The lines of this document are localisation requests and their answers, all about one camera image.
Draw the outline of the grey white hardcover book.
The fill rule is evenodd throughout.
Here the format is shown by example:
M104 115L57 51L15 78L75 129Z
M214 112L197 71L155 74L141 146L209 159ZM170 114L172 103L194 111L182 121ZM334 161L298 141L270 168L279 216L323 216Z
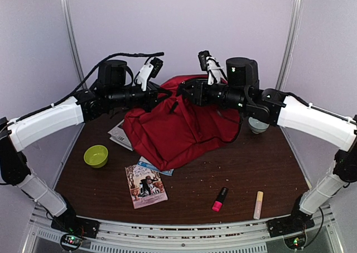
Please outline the grey white hardcover book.
M110 135L109 139L117 143L118 145L121 145L130 151L133 151L132 144L123 129L123 124L124 120L121 120L115 127L108 131L108 134Z

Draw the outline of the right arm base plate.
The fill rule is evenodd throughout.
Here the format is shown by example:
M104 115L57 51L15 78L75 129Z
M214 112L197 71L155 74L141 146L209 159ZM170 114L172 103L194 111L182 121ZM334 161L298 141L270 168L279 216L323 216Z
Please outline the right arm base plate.
M286 216L274 218L267 221L267 228L271 238L290 235L295 232L302 232L307 228L315 226L311 217Z

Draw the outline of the pink illustrated paperback book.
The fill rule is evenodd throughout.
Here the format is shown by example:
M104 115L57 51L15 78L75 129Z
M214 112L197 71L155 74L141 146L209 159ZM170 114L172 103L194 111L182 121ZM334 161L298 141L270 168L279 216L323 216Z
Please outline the pink illustrated paperback book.
M134 209L168 200L165 187L157 171L140 165L125 167L125 171Z

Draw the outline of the red student backpack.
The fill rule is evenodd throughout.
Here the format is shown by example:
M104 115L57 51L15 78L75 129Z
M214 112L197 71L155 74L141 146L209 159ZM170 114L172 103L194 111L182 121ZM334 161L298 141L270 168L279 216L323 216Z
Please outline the red student backpack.
M176 76L161 85L172 92L151 112L135 108L123 130L133 149L160 171L180 168L208 151L234 142L243 123L239 112L216 105L199 107L177 90L194 75Z

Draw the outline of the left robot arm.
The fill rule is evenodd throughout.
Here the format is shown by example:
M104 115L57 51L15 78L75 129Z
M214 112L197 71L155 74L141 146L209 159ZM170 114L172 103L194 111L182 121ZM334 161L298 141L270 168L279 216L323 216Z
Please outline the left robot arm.
M68 233L80 228L80 220L69 201L49 188L28 166L23 150L32 143L70 126L87 123L112 110L140 107L151 111L164 100L160 93L170 92L151 83L163 66L161 59L149 56L130 84L131 73L123 60L105 60L96 66L94 84L75 90L57 104L51 104L26 116L1 118L1 179L3 185L18 187L52 215L55 224Z

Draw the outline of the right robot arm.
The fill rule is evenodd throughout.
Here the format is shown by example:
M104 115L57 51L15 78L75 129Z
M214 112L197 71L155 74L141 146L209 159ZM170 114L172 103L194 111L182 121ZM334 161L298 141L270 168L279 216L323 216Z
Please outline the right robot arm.
M258 64L253 59L229 58L226 71L210 56L200 56L208 78L192 78L178 94L197 106L217 104L270 126L298 130L338 147L331 171L297 198L290 216L280 223L298 231L341 188L356 182L356 118L341 116L307 103L291 92L259 87Z

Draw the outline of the blue dog picture book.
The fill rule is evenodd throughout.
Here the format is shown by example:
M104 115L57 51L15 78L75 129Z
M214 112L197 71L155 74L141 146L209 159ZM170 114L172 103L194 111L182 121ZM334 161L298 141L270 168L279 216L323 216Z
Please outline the blue dog picture book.
M172 175L173 175L173 172L174 172L173 169L165 170L165 171L160 171L158 168L156 168L154 165L152 165L152 164L151 164L146 158L144 158L143 156L141 156L141 157L139 158L137 165L139 165L139 166L141 166L141 167L144 167L144 168L147 168L147 169L152 170L152 171L159 172L160 174L167 175L167 176L172 176Z

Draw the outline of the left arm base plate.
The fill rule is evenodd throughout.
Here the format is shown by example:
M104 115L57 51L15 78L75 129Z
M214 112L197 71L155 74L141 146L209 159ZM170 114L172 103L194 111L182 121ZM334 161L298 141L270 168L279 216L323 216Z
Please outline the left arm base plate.
M78 237L96 238L99 231L100 223L96 220L86 218L76 218L74 225L66 225L58 219L53 219L51 228Z

